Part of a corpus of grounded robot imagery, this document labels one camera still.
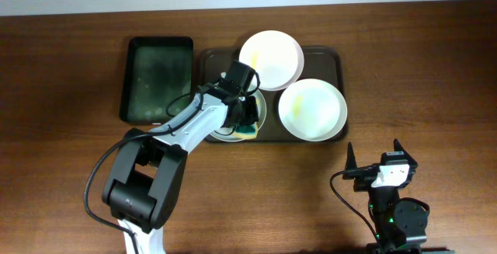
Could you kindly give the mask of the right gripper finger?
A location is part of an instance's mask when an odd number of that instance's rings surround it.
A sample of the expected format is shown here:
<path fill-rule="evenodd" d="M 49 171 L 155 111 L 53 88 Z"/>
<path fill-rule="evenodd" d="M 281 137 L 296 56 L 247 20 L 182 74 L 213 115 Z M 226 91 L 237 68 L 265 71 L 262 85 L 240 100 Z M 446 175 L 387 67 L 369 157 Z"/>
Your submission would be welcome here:
<path fill-rule="evenodd" d="M 394 145 L 394 151 L 401 151 L 405 158 L 408 159 L 409 161 L 413 161 L 414 158 L 403 148 L 403 146 L 401 145 L 400 141 L 395 138 L 394 141 L 393 141 L 393 145 Z"/>
<path fill-rule="evenodd" d="M 347 156 L 345 170 L 354 170 L 357 168 L 356 157 L 353 150 L 353 145 L 351 142 L 347 144 Z"/>

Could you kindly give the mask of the grey plate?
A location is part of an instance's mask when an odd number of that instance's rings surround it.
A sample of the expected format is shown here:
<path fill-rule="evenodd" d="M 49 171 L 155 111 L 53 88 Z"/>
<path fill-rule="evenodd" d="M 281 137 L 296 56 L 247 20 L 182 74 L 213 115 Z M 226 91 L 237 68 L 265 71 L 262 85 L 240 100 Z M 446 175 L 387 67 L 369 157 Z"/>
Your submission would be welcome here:
<path fill-rule="evenodd" d="M 257 124 L 257 126 L 260 130 L 262 128 L 265 120 L 266 120 L 266 114 L 267 114 L 266 100 L 260 91 L 256 91 L 253 96 L 255 97 L 255 102 L 257 105 L 258 117 L 259 117 L 259 119 L 255 122 L 255 124 Z M 223 141 L 223 142 L 250 141 L 250 140 L 243 140 L 243 139 L 235 137 L 233 135 L 234 132 L 235 132 L 235 130 L 233 130 L 232 128 L 225 127 L 225 128 L 221 128 L 217 131 L 213 131 L 210 134 L 210 137 L 212 137 L 218 141 Z"/>

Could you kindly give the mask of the pink white plate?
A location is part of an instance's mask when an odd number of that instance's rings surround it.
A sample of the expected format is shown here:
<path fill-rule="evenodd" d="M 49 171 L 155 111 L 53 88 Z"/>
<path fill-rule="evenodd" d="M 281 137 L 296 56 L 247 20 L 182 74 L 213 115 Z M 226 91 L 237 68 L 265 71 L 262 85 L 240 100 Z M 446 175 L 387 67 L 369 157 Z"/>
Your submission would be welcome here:
<path fill-rule="evenodd" d="M 285 89 L 297 81 L 304 69 L 304 52 L 290 35 L 265 30 L 249 37 L 240 50 L 238 60 L 255 69 L 259 88 L 265 91 Z"/>

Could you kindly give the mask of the green yellow sponge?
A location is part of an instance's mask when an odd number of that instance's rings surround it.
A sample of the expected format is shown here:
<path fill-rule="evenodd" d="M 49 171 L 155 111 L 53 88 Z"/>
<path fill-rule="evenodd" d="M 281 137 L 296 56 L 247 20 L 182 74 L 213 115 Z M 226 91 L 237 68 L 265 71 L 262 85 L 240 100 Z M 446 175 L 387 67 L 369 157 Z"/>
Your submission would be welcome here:
<path fill-rule="evenodd" d="M 257 124 L 238 126 L 233 135 L 243 140 L 251 140 L 257 138 L 259 128 Z"/>

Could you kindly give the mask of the pale green plate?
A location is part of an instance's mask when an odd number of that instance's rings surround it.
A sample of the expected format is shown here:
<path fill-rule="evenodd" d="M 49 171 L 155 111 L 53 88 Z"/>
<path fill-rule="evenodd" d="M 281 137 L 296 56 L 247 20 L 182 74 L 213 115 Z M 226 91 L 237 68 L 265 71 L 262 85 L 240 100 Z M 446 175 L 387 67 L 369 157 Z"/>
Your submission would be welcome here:
<path fill-rule="evenodd" d="M 277 107 L 285 129 L 303 141 L 326 141 L 346 125 L 345 96 L 334 85 L 316 78 L 296 81 L 286 88 Z"/>

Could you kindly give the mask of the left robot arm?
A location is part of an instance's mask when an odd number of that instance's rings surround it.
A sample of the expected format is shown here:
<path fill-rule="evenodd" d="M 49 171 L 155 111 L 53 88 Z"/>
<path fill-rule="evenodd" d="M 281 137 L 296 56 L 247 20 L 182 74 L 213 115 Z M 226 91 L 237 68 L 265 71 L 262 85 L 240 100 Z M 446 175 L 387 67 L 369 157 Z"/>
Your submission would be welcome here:
<path fill-rule="evenodd" d="M 102 201 L 118 220 L 129 253 L 163 253 L 162 232 L 179 198 L 188 155 L 222 128 L 259 119 L 255 69 L 232 61 L 225 76 L 200 86 L 189 105 L 149 132 L 133 128 L 105 156 L 116 154 Z"/>

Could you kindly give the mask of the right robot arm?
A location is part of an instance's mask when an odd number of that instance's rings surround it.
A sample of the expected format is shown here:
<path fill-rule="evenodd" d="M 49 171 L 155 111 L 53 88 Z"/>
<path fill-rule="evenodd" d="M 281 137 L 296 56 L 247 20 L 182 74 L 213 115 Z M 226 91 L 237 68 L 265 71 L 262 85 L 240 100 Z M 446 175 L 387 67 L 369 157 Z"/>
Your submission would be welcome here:
<path fill-rule="evenodd" d="M 429 205 L 399 196 L 399 190 L 412 181 L 418 162 L 398 140 L 393 146 L 378 163 L 359 167 L 353 146 L 348 144 L 343 178 L 354 181 L 354 191 L 368 193 L 368 212 L 377 240 L 367 246 L 368 253 L 420 253 L 427 240 Z"/>

